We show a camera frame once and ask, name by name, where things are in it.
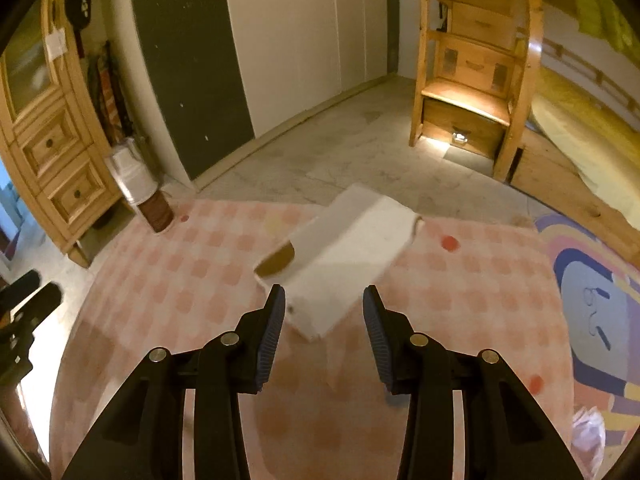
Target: plastic bag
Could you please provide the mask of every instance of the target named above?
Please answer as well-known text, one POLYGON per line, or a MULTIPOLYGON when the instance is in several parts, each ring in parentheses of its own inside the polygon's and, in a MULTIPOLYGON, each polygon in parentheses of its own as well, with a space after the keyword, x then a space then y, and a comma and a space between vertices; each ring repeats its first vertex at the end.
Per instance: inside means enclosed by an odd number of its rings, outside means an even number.
POLYGON ((574 413, 571 454, 588 480, 595 478, 602 464, 605 438, 604 419, 596 408, 582 407, 574 413))

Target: pink checkered rug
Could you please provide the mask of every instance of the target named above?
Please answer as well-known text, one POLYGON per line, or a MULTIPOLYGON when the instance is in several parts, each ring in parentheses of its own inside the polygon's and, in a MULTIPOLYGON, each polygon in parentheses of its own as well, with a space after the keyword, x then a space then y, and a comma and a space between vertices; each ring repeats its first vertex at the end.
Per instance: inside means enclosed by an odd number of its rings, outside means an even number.
MULTIPOLYGON (((130 223, 100 270, 62 359, 51 416, 53 478, 151 348, 199 348, 263 305, 255 264, 320 210, 194 200, 180 204, 162 234, 152 234, 140 218, 130 223)), ((389 309, 407 314, 416 330, 447 348, 500 352, 568 442, 571 352, 545 250, 531 229, 427 218, 376 285, 389 309)), ((285 325, 270 382, 240 399, 252 478, 395 478, 407 409, 388 401, 360 304, 314 342, 285 325)), ((188 434, 184 442, 188 480, 188 434)), ((463 477, 463 448, 456 431, 455 478, 463 477)))

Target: metal screw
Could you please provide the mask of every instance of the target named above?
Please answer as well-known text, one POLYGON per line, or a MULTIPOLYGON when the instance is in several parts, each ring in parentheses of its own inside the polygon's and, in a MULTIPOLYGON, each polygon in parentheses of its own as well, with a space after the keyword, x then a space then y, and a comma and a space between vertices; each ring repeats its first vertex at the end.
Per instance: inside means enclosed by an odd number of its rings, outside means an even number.
POLYGON ((427 343, 429 342, 429 338, 424 334, 417 332, 409 338, 409 341, 414 346, 427 346, 427 343))
POLYGON ((493 350, 485 350, 482 352, 482 359, 486 363, 495 365, 500 360, 500 356, 493 350))
POLYGON ((220 337, 220 342, 224 346, 233 346, 238 341, 240 341, 240 336, 235 332, 227 332, 226 334, 223 334, 222 337, 220 337))
POLYGON ((164 348, 154 348, 149 352, 149 359, 155 363, 159 363, 166 357, 166 350, 164 348))

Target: red dot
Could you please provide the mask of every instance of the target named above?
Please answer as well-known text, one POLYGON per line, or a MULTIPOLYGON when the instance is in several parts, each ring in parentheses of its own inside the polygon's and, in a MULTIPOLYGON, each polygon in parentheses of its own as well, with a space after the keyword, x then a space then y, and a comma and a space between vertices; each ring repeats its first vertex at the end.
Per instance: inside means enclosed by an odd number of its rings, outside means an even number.
POLYGON ((531 395, 537 395, 545 387, 545 381, 539 375, 534 375, 529 381, 529 393, 531 395))
POLYGON ((457 251, 460 248, 460 242, 453 236, 443 236, 440 241, 440 245, 444 250, 449 251, 450 253, 457 251))

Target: yellow bedding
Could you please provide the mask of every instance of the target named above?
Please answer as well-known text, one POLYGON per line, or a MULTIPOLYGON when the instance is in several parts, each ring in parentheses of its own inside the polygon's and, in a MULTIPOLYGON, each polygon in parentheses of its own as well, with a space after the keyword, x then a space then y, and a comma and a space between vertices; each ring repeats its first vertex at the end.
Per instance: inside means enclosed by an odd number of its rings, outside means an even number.
POLYGON ((531 110, 603 202, 640 230, 640 134, 564 77, 541 67, 531 110))
POLYGON ((604 38, 616 52, 640 64, 640 40, 613 0, 575 0, 580 32, 604 38))

